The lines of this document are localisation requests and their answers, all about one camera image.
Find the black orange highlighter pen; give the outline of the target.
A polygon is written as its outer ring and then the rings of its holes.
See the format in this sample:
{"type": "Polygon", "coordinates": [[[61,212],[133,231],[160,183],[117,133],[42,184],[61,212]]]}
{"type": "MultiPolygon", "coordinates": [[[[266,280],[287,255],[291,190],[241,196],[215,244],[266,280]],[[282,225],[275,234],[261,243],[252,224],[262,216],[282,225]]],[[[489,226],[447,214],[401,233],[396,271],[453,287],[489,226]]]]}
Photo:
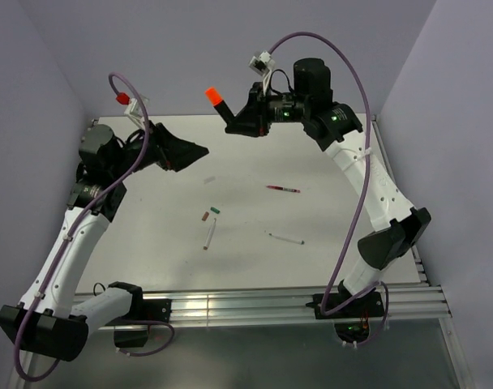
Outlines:
{"type": "Polygon", "coordinates": [[[215,104],[213,108],[216,110],[216,112],[219,114],[219,116],[224,120],[226,124],[230,124],[235,119],[233,112],[231,111],[231,109],[229,108],[229,106],[226,104],[224,100],[215,104]]]}

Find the orange highlighter cap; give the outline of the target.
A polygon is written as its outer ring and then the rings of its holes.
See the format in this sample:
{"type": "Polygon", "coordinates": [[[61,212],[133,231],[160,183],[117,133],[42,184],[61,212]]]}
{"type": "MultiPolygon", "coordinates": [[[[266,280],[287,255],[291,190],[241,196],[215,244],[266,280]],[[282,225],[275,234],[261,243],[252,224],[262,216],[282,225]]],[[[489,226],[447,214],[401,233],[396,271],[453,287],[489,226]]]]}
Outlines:
{"type": "Polygon", "coordinates": [[[204,94],[213,106],[217,106],[223,102],[221,94],[214,87],[208,88],[204,94]]]}

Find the red pink pen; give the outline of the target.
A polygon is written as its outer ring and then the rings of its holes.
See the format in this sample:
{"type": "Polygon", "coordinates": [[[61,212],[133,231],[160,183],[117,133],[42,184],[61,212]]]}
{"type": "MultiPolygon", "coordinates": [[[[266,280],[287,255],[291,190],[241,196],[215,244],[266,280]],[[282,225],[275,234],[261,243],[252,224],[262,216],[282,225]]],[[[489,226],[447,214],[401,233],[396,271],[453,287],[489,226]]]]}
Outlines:
{"type": "Polygon", "coordinates": [[[299,189],[294,189],[294,188],[289,188],[289,187],[284,187],[284,186],[267,185],[265,187],[267,189],[270,189],[270,190],[279,190],[279,191],[295,193],[295,194],[301,193],[301,191],[299,189]]]}

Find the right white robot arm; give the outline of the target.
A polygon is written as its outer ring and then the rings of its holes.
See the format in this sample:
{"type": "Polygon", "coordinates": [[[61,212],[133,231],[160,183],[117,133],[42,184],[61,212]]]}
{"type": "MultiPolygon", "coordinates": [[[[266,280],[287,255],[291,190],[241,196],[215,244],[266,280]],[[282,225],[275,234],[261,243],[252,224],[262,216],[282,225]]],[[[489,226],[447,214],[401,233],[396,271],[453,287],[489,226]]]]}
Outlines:
{"type": "Polygon", "coordinates": [[[255,82],[238,113],[232,113],[225,102],[214,107],[231,135],[257,138],[268,135],[273,123],[302,124],[347,177],[373,228],[358,241],[360,258],[339,288],[340,311],[354,316],[367,303],[362,290],[375,286],[387,268],[412,249],[431,215],[426,208],[415,207],[397,188],[367,145],[369,126],[348,105],[334,101],[331,78],[323,60],[304,58],[294,63],[294,84],[287,92],[270,92],[267,85],[255,82]]]}

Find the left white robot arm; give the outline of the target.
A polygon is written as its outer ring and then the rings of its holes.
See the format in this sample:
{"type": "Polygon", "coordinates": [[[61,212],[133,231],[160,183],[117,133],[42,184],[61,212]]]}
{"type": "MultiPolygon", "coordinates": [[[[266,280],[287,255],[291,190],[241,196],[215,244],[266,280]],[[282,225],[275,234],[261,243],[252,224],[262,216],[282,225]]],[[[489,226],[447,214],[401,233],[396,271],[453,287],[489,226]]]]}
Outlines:
{"type": "Polygon", "coordinates": [[[103,124],[84,133],[76,181],[54,247],[20,302],[0,310],[0,327],[18,350],[73,361],[94,331],[114,320],[137,323],[143,318],[143,290],[137,285],[113,282],[78,305],[74,296],[92,252],[126,195],[120,177],[150,165],[179,172],[209,153],[172,135],[161,123],[149,128],[148,137],[138,129],[127,141],[103,124]]]}

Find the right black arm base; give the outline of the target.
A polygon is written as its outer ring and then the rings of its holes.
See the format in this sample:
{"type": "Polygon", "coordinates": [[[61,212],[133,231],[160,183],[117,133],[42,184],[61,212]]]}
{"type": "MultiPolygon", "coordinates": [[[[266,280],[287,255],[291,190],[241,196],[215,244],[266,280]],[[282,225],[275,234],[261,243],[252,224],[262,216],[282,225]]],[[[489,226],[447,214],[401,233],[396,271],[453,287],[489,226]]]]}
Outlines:
{"type": "Polygon", "coordinates": [[[329,316],[320,311],[322,297],[321,293],[313,294],[312,300],[305,304],[305,307],[313,309],[317,320],[346,319],[346,322],[334,324],[337,336],[346,343],[362,343],[368,340],[371,335],[370,320],[372,318],[386,320],[388,316],[387,298],[382,298],[381,293],[376,290],[369,292],[364,297],[355,299],[340,309],[337,307],[347,301],[348,296],[345,293],[331,293],[326,305],[326,310],[333,310],[333,314],[329,316]]]}

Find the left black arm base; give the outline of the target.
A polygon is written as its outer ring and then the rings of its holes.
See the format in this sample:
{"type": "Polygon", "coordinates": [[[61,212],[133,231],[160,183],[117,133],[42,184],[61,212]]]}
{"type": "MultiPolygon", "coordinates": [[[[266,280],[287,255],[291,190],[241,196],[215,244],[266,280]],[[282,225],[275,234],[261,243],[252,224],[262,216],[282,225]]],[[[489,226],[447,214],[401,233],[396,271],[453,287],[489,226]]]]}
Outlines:
{"type": "Polygon", "coordinates": [[[169,323],[172,302],[168,298],[146,299],[137,313],[108,322],[106,326],[114,328],[114,346],[117,350],[133,357],[145,357],[167,348],[175,337],[175,330],[169,323]],[[143,348],[152,338],[154,327],[166,328],[167,338],[157,348],[145,351],[143,348]]]}

